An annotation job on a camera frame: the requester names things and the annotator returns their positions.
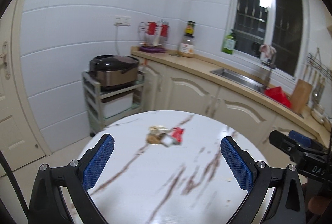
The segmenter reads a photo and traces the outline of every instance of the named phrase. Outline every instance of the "wall socket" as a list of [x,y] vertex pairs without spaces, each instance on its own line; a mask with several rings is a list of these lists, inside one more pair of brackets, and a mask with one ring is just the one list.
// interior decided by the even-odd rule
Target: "wall socket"
[[132,18],[130,16],[115,16],[115,26],[127,26],[130,27],[132,24]]

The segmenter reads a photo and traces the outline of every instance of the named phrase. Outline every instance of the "ceiling light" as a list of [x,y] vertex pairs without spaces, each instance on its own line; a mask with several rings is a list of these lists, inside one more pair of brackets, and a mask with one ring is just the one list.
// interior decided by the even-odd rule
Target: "ceiling light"
[[263,8],[271,7],[272,0],[259,0],[259,6]]

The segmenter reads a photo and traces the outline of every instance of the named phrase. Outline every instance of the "white storage bin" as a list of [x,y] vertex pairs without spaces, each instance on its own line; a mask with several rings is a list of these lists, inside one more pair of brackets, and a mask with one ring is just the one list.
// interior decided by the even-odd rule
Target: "white storage bin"
[[134,92],[128,91],[123,94],[103,99],[102,109],[104,118],[112,117],[132,107],[133,97]]

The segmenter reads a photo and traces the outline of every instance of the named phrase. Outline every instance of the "blue textured grip pad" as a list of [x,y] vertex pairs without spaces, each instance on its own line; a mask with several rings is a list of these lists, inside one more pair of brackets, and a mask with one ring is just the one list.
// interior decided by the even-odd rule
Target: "blue textured grip pad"
[[226,138],[221,140],[220,149],[240,188],[250,192],[253,181],[247,165]]
[[88,166],[83,172],[82,186],[85,191],[93,188],[101,175],[108,159],[114,150],[114,139],[110,135],[99,147],[99,150],[94,155]]
[[305,147],[311,147],[311,139],[296,131],[290,131],[288,137]]

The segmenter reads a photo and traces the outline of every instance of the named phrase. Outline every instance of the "wooden cutting board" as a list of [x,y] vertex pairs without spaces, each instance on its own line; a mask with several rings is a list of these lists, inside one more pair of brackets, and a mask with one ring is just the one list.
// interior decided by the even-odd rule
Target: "wooden cutting board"
[[298,80],[298,83],[296,84],[293,94],[289,99],[289,101],[292,103],[291,109],[295,113],[300,114],[302,112],[302,109],[305,107],[305,105],[309,100],[311,91],[312,91],[311,84],[301,79]]

